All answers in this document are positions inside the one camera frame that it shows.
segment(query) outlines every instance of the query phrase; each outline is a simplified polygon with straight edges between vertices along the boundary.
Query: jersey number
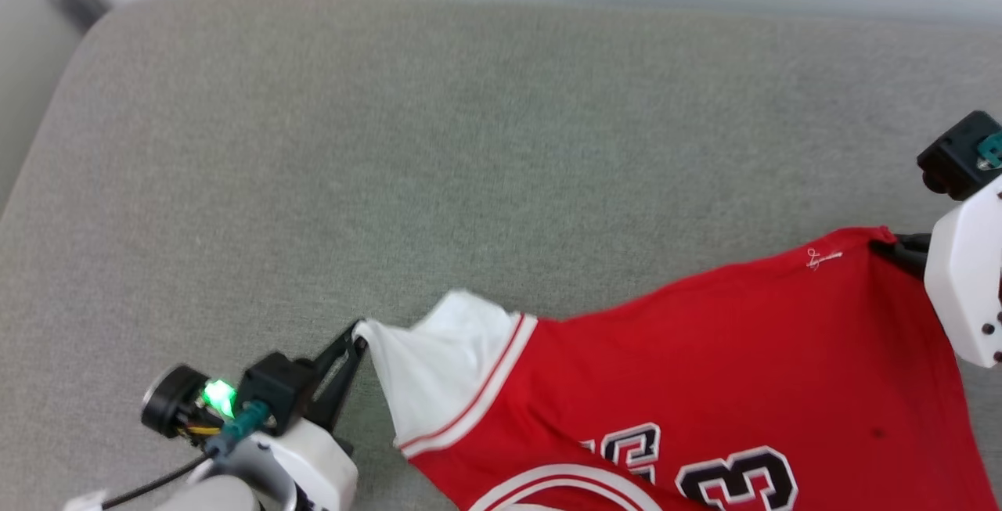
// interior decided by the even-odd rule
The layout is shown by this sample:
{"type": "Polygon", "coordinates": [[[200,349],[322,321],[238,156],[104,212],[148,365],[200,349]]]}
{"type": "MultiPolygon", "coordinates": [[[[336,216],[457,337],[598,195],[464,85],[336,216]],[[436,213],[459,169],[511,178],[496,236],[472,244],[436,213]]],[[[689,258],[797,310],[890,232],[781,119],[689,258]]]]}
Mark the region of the jersey number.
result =
{"type": "Polygon", "coordinates": [[[726,460],[683,466],[675,477],[675,486],[685,497],[720,511],[730,504],[753,501],[760,494],[767,511],[792,511],[798,491],[787,457],[769,447],[734,453],[726,460]],[[759,493],[752,485],[757,477],[768,484],[759,493]],[[713,488],[722,492],[722,501],[709,495],[713,488]]]}
{"type": "MultiPolygon", "coordinates": [[[[595,441],[585,441],[581,446],[594,453],[595,441]]],[[[654,483],[654,463],[661,446],[661,428],[654,423],[644,423],[602,437],[602,458],[621,466],[634,476],[654,483]]]]}

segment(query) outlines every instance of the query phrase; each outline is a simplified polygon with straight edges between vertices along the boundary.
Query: gray fabric surface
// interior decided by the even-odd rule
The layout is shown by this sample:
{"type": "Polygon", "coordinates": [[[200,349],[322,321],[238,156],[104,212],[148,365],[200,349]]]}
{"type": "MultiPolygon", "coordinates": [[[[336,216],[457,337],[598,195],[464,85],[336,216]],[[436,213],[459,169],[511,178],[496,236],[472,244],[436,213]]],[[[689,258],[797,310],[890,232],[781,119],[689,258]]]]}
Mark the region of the gray fabric surface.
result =
{"type": "MultiPolygon", "coordinates": [[[[83,41],[0,219],[0,508],[191,458],[138,421],[180,361],[235,380],[360,315],[413,322],[455,286],[565,317],[837,226],[929,230],[952,202],[915,155],[1002,112],[1000,57],[998,32],[895,23],[121,9],[83,41]]],[[[998,490],[1002,378],[964,371],[998,490]]],[[[358,509],[451,507],[391,447],[368,364],[340,433],[358,509]]]]}

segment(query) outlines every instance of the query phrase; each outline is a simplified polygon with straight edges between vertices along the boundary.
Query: basketball jersey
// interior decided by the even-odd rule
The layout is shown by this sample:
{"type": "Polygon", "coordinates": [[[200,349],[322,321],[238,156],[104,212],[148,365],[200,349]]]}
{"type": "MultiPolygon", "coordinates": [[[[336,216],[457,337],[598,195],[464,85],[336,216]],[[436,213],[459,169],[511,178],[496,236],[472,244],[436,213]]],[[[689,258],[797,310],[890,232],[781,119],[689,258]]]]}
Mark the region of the basketball jersey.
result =
{"type": "Polygon", "coordinates": [[[842,229],[567,321],[460,291],[356,333],[395,444],[461,509],[997,510],[922,283],[873,240],[895,237],[842,229]]]}

